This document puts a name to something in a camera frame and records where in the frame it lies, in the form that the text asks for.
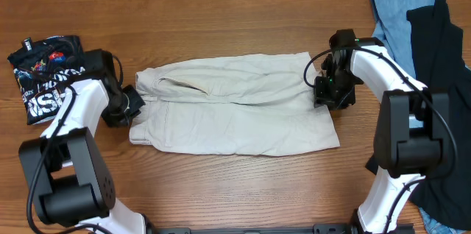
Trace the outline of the beige cargo shorts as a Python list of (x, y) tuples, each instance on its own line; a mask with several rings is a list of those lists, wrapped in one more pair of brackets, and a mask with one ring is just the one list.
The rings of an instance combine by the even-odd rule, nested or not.
[(136, 74), (130, 141), (193, 155), (298, 155), (339, 147), (305, 84), (306, 52), (170, 63)]

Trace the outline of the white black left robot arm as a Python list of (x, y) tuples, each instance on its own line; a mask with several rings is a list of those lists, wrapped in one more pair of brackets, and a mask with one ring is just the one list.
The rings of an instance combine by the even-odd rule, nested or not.
[(156, 233), (141, 213), (116, 196), (110, 170), (94, 135), (100, 120), (109, 127), (128, 127), (144, 105), (133, 86), (123, 86), (118, 58), (96, 49), (85, 53), (85, 71), (65, 75), (57, 85), (65, 99), (53, 122), (39, 138), (18, 150), (29, 187), (26, 218), (63, 226), (64, 233)]

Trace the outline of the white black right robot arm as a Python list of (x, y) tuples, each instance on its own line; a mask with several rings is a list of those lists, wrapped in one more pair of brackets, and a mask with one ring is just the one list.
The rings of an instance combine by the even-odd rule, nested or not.
[(348, 223), (315, 224), (313, 233), (411, 234), (398, 223), (418, 184), (447, 162), (456, 141), (447, 124), (449, 98), (408, 75), (377, 38), (357, 38), (340, 29), (328, 41), (322, 73), (310, 86), (314, 106), (343, 110), (355, 104), (356, 85), (367, 86), (380, 103), (369, 168), (375, 179)]

